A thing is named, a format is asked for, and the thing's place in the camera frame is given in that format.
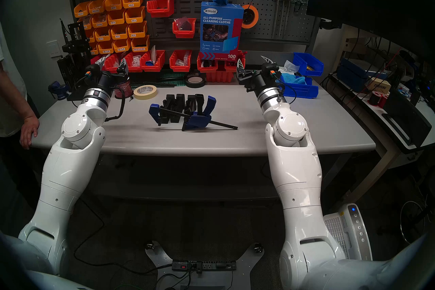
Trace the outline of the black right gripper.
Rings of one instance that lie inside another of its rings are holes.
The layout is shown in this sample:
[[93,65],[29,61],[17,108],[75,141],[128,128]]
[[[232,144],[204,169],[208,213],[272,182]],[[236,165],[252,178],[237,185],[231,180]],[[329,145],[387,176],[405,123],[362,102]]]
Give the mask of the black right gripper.
[[[261,58],[264,60],[261,69],[275,69],[275,63],[271,59],[265,56]],[[262,93],[268,89],[277,90],[275,81],[265,77],[261,70],[246,70],[242,58],[237,60],[237,81],[247,92]]]

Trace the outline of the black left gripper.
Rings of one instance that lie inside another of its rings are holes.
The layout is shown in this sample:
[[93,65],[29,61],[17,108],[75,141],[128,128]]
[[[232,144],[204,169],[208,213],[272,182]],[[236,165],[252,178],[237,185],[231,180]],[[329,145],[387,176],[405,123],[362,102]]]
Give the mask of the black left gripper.
[[97,69],[99,70],[97,79],[97,88],[104,91],[114,90],[121,84],[127,83],[129,81],[129,70],[126,62],[121,62],[116,68],[115,73],[111,73],[106,70],[101,70],[99,64],[97,64]]

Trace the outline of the bystander bare hand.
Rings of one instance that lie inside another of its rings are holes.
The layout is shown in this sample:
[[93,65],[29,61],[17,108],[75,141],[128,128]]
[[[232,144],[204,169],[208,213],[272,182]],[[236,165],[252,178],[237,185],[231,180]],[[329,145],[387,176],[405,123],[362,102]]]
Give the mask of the bystander bare hand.
[[29,150],[32,143],[32,136],[37,137],[39,125],[39,119],[34,114],[24,118],[20,132],[20,145],[25,150]]

